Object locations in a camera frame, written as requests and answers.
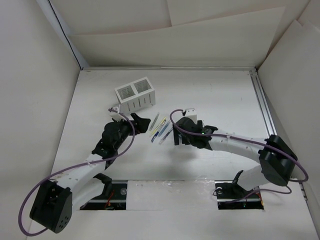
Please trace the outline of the clear blue-tipped pen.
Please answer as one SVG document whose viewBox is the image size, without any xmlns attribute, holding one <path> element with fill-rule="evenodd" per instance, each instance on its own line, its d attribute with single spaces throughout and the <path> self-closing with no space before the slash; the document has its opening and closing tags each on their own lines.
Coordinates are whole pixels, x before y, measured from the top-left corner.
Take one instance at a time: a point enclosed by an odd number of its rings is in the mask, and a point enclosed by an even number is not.
<svg viewBox="0 0 320 240">
<path fill-rule="evenodd" d="M 162 145 L 163 142 L 166 140 L 166 138 L 171 134 L 171 132 L 173 131 L 173 128 L 171 128 L 165 135 L 164 137 L 159 141 L 159 145 Z"/>
</svg>

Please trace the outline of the dark blue pen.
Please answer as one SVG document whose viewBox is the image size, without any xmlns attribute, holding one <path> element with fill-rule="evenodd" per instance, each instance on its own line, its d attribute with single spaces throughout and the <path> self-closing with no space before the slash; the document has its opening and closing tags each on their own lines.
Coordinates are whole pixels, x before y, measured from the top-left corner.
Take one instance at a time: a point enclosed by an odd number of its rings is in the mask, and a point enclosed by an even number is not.
<svg viewBox="0 0 320 240">
<path fill-rule="evenodd" d="M 158 130 L 156 131 L 156 133 L 153 135 L 151 142 L 153 143 L 156 139 L 156 137 L 160 136 L 163 131 L 165 130 L 165 128 L 169 125 L 169 122 L 164 122 L 161 124 L 161 126 L 158 128 Z"/>
</svg>

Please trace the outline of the yellow pen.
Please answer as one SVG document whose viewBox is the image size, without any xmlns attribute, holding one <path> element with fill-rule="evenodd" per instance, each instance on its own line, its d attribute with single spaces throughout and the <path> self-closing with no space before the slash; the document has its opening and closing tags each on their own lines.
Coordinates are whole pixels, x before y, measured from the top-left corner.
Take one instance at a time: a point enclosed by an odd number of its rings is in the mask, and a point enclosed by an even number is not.
<svg viewBox="0 0 320 240">
<path fill-rule="evenodd" d="M 167 117 L 165 116 L 160 122 L 159 124 L 155 127 L 155 129 L 149 134 L 150 137 L 152 137 L 157 131 L 159 128 L 162 127 L 163 123 L 166 121 Z"/>
</svg>

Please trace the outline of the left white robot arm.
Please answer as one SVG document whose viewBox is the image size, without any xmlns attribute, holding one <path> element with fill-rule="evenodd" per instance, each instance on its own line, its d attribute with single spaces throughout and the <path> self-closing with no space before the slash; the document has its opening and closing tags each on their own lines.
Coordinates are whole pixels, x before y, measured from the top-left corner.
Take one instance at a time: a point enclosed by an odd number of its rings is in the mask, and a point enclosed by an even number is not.
<svg viewBox="0 0 320 240">
<path fill-rule="evenodd" d="M 101 139 L 84 163 L 51 174 L 38 185 L 29 217 L 45 230 L 60 233 L 74 211 L 95 197 L 107 198 L 112 192 L 112 179 L 103 174 L 121 156 L 118 152 L 128 137 L 147 132 L 151 120 L 132 113 L 122 113 L 104 126 Z"/>
</svg>

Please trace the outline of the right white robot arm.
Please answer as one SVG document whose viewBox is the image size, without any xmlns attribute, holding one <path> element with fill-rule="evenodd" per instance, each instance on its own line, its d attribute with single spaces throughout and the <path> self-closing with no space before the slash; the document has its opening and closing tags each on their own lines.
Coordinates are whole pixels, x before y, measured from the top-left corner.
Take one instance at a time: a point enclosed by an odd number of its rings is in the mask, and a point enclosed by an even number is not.
<svg viewBox="0 0 320 240">
<path fill-rule="evenodd" d="M 262 139 L 238 136 L 189 117 L 174 123 L 173 131 L 175 145 L 227 152 L 258 164 L 238 171 L 232 180 L 216 181 L 215 193 L 219 199 L 240 201 L 257 194 L 262 185 L 269 183 L 287 187 L 296 166 L 297 156 L 277 135 Z"/>
</svg>

